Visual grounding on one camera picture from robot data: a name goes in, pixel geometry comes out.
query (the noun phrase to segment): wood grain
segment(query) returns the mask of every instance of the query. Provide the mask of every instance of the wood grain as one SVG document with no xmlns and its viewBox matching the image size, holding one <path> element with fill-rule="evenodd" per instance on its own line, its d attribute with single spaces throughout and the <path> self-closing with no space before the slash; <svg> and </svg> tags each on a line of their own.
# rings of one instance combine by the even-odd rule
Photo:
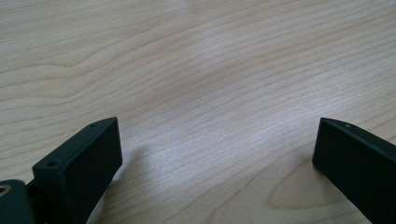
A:
<svg viewBox="0 0 396 224">
<path fill-rule="evenodd" d="M 321 117 L 396 143 L 396 2 L 1 1 L 0 179 L 117 116 L 91 223 L 369 223 L 311 165 Z"/>
</svg>

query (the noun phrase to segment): black plastic bracket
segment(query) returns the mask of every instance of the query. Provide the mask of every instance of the black plastic bracket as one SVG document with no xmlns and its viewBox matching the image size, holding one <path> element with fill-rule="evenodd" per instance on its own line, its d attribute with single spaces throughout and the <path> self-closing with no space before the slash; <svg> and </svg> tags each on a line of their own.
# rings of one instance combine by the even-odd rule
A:
<svg viewBox="0 0 396 224">
<path fill-rule="evenodd" d="M 117 118 L 92 123 L 33 166 L 0 182 L 0 223 L 86 223 L 122 164 Z"/>
<path fill-rule="evenodd" d="M 396 223 L 396 146 L 321 119 L 312 162 L 371 222 Z"/>
</svg>

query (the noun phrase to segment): wooden table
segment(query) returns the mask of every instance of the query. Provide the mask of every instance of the wooden table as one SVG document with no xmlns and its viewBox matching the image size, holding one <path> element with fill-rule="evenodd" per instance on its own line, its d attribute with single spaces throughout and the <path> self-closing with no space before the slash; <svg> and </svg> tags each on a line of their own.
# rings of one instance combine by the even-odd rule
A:
<svg viewBox="0 0 396 224">
<path fill-rule="evenodd" d="M 396 143 L 396 2 L 2 1 L 0 179 L 117 116 L 91 223 L 369 223 L 311 164 L 321 117 Z"/>
</svg>

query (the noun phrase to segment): table surface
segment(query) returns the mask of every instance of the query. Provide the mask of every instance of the table surface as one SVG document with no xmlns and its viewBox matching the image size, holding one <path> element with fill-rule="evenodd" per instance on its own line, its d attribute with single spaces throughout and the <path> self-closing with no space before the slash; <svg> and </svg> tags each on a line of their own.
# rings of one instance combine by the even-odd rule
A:
<svg viewBox="0 0 396 224">
<path fill-rule="evenodd" d="M 369 223 L 312 167 L 321 117 L 396 143 L 396 2 L 2 1 L 0 177 L 118 117 L 91 223 Z"/>
</svg>

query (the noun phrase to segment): black plastic part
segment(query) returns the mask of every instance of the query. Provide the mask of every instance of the black plastic part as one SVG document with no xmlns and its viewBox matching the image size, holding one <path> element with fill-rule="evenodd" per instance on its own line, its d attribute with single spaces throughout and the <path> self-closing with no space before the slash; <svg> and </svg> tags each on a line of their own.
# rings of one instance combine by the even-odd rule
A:
<svg viewBox="0 0 396 224">
<path fill-rule="evenodd" d="M 33 166 L 49 223 L 85 223 L 122 164 L 116 118 L 95 122 Z"/>
<path fill-rule="evenodd" d="M 396 223 L 396 146 L 321 119 L 313 163 L 373 223 Z"/>
<path fill-rule="evenodd" d="M 35 223 L 29 195 L 20 180 L 0 182 L 0 223 Z"/>
</svg>

